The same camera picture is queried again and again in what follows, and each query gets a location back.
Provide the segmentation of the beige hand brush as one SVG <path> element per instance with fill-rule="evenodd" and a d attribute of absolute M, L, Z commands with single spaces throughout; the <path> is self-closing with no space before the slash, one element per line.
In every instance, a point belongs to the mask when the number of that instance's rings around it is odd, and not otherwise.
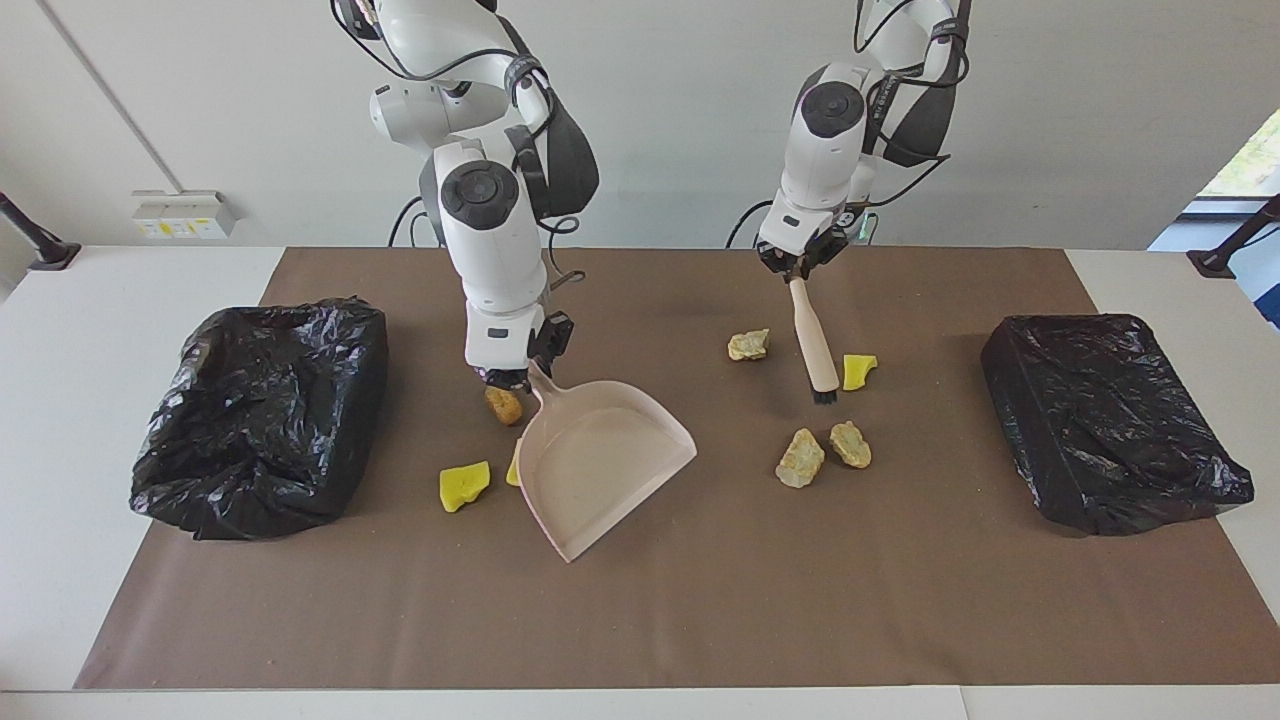
<path fill-rule="evenodd" d="M 820 319 L 812 305 L 806 282 L 795 275 L 787 282 L 794 305 L 794 328 L 817 405 L 837 402 L 840 379 Z"/>

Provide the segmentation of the beige plastic dustpan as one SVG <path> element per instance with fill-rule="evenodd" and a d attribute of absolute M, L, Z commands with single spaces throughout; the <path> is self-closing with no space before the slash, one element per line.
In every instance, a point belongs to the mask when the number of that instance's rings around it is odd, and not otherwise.
<path fill-rule="evenodd" d="M 515 469 L 550 546 L 572 562 L 698 455 L 690 430 L 640 388 L 591 380 L 562 388 L 536 364 L 539 409 Z"/>

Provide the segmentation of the pale beige foam chunk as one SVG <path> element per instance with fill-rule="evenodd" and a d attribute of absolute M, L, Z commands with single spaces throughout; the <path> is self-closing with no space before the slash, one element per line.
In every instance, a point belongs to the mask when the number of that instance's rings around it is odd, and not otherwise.
<path fill-rule="evenodd" d="M 841 462 L 854 469 L 867 469 L 872 464 L 872 450 L 860 428 L 852 421 L 842 421 L 829 428 L 829 442 Z"/>
<path fill-rule="evenodd" d="M 805 488 L 814 482 L 826 462 L 826 451 L 808 428 L 794 433 L 788 447 L 778 461 L 774 475 L 790 488 Z"/>

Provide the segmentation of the black bag lined bin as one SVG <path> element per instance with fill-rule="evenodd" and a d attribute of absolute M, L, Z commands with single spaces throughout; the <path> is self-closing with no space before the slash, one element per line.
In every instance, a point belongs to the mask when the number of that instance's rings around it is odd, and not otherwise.
<path fill-rule="evenodd" d="M 980 366 L 1039 514 L 1137 536 L 1254 500 L 1151 327 L 1132 314 L 1015 315 Z"/>
<path fill-rule="evenodd" d="M 337 521 L 364 479 L 388 377 L 387 314 L 362 299 L 214 313 L 148 421 L 131 510 L 197 541 Z"/>

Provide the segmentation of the brown paper mat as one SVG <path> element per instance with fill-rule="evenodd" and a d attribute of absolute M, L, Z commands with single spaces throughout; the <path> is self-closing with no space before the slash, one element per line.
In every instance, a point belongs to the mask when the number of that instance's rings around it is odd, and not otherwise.
<path fill-rule="evenodd" d="M 262 301 L 358 296 L 390 372 L 348 512 L 276 541 L 140 546 L 76 684 L 157 688 L 1262 684 L 1275 623 L 1221 525 L 1088 537 L 1044 520 L 992 409 L 980 350 L 1011 315 L 1094 306 L 1065 254 L 858 249 L 810 293 L 869 386 L 812 402 L 782 283 L 744 251 L 573 250 L 577 329 L 556 379 L 616 378 L 698 456 L 573 562 L 502 480 L 516 430 L 462 359 L 440 251 L 292 249 Z M 731 361 L 733 334 L 768 356 Z M 829 428 L 872 450 L 844 465 Z M 795 489 L 774 469 L 808 428 Z M 438 473 L 489 461 L 445 512 Z"/>

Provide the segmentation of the black table clamp stand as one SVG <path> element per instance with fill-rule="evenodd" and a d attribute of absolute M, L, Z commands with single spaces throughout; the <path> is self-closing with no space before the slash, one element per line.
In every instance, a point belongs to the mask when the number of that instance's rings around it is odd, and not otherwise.
<path fill-rule="evenodd" d="M 0 217 L 35 250 L 31 272 L 64 270 L 82 250 L 81 243 L 65 242 L 33 222 L 4 192 L 0 192 Z"/>
<path fill-rule="evenodd" d="M 1235 279 L 1230 269 L 1233 256 L 1240 250 L 1280 231 L 1280 193 L 1267 199 L 1258 210 L 1243 220 L 1221 243 L 1212 249 L 1193 249 L 1185 256 L 1197 272 L 1211 279 Z"/>

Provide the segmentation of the window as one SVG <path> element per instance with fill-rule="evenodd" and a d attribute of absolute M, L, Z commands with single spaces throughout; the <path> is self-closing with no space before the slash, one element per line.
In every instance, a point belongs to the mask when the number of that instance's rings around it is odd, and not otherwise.
<path fill-rule="evenodd" d="M 1280 193 L 1280 109 L 1216 172 L 1187 213 L 1226 219 L 1244 217 Z"/>

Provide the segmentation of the white wall outlet box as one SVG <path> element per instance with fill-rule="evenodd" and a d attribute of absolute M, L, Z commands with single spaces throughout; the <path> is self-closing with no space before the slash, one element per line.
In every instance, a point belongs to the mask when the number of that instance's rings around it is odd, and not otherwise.
<path fill-rule="evenodd" d="M 218 191 L 134 191 L 134 227 L 148 241 L 229 240 L 238 218 Z"/>

